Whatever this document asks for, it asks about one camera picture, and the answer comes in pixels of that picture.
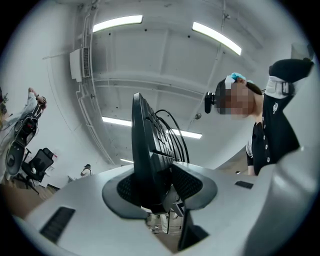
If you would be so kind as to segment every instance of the black chair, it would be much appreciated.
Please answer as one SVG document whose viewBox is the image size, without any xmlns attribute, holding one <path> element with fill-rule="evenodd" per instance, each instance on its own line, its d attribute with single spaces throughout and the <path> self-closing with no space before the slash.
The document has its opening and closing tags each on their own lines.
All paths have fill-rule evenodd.
<svg viewBox="0 0 320 256">
<path fill-rule="evenodd" d="M 34 182 L 33 181 L 38 181 L 41 182 L 46 174 L 46 170 L 48 169 L 49 166 L 51 166 L 54 161 L 52 160 L 53 153 L 47 149 L 39 149 L 39 151 L 36 153 L 35 157 L 29 162 L 26 163 L 23 160 L 22 163 L 22 170 L 26 173 L 26 178 L 24 178 L 20 173 L 17 175 L 17 178 L 14 178 L 17 181 L 21 181 L 25 184 L 25 188 L 28 189 L 29 187 L 34 190 L 38 195 L 39 192 L 34 188 Z"/>
</svg>

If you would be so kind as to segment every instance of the concrete ceiling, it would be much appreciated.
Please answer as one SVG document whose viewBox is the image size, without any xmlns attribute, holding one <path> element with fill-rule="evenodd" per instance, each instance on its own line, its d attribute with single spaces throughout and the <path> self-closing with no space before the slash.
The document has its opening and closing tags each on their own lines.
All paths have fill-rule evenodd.
<svg viewBox="0 0 320 256">
<path fill-rule="evenodd" d="M 227 0 L 226 13 L 231 19 L 226 19 L 223 34 L 240 45 L 243 54 L 238 56 L 223 46 L 214 68 L 219 44 L 191 28 L 197 21 L 220 31 L 222 3 L 101 1 L 95 24 L 130 15 L 143 15 L 143 21 L 105 29 L 92 38 L 92 75 L 102 115 L 131 120 L 133 95 L 140 92 L 154 111 L 166 109 L 183 130 L 203 134 L 199 140 L 187 138 L 186 144 L 191 163 L 210 168 L 223 164 L 244 147 L 253 121 L 232 120 L 215 111 L 205 114 L 203 94 L 214 91 L 216 84 L 232 72 L 254 78 L 263 89 L 267 67 L 274 58 L 270 42 L 280 30 L 279 26 L 272 28 L 273 5 L 260 0 L 255 4 Z M 201 119 L 194 120 L 196 113 L 202 114 Z M 174 127 L 166 115 L 163 117 Z M 117 157 L 132 160 L 131 129 L 108 123 L 105 127 Z"/>
</svg>

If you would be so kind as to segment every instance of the fluorescent ceiling light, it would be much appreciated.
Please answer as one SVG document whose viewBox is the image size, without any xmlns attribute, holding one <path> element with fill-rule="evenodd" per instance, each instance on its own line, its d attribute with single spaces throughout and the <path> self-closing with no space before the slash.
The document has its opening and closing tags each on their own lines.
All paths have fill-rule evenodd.
<svg viewBox="0 0 320 256">
<path fill-rule="evenodd" d="M 176 129 L 172 129 L 172 130 L 176 135 L 180 135 L 178 130 L 176 130 Z M 200 139 L 202 137 L 201 133 L 194 133 L 194 132 L 189 132 L 189 131 L 184 131 L 184 130 L 181 130 L 181 134 L 184 137 L 190 137 L 190 138 L 194 138 L 194 139 Z"/>
<path fill-rule="evenodd" d="M 120 160 L 121 160 L 121 161 L 124 161 L 124 162 L 131 163 L 131 164 L 133 164 L 133 163 L 134 163 L 134 161 L 130 161 L 130 160 L 127 160 L 127 159 L 122 159 L 122 158 L 120 158 Z"/>
<path fill-rule="evenodd" d="M 111 123 L 111 124 L 116 124 L 116 125 L 121 125 L 121 126 L 132 126 L 131 121 L 127 120 L 122 120 L 122 119 L 117 119 L 117 118 L 110 118 L 110 117 L 102 117 L 102 120 L 106 123 Z"/>
<path fill-rule="evenodd" d="M 225 46 L 229 47 L 236 54 L 241 55 L 242 49 L 237 44 L 232 42 L 229 38 L 225 37 L 223 34 L 220 34 L 219 32 L 213 30 L 212 28 L 202 25 L 198 22 L 194 22 L 192 25 L 192 30 L 217 40 L 221 44 L 224 44 Z"/>
<path fill-rule="evenodd" d="M 121 25 L 139 24 L 139 23 L 142 23 L 142 18 L 143 18 L 142 15 L 134 15 L 134 16 L 126 16 L 126 17 L 110 19 L 94 25 L 93 32 L 97 32 L 100 30 L 105 30 L 108 28 L 121 26 Z"/>
</svg>

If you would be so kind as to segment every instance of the air conditioner unit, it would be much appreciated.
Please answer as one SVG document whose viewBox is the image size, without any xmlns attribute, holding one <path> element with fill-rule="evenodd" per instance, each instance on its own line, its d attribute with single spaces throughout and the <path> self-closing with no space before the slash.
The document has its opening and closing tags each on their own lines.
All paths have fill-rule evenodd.
<svg viewBox="0 0 320 256">
<path fill-rule="evenodd" d="M 82 78 L 91 76 L 90 48 L 84 47 L 70 53 L 70 70 L 72 79 L 82 82 Z"/>
</svg>

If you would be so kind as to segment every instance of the black uniform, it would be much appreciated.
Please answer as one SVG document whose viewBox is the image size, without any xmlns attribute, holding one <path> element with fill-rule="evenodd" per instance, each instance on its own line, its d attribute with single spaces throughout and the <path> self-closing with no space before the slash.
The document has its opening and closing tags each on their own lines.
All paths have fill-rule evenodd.
<svg viewBox="0 0 320 256">
<path fill-rule="evenodd" d="M 308 76 L 313 62 L 299 59 L 277 61 L 269 69 L 269 75 L 294 83 Z M 264 95 L 262 123 L 255 123 L 252 141 L 246 147 L 247 164 L 259 174 L 262 167 L 275 164 L 285 154 L 298 149 L 298 139 L 283 110 L 293 95 L 279 99 Z"/>
</svg>

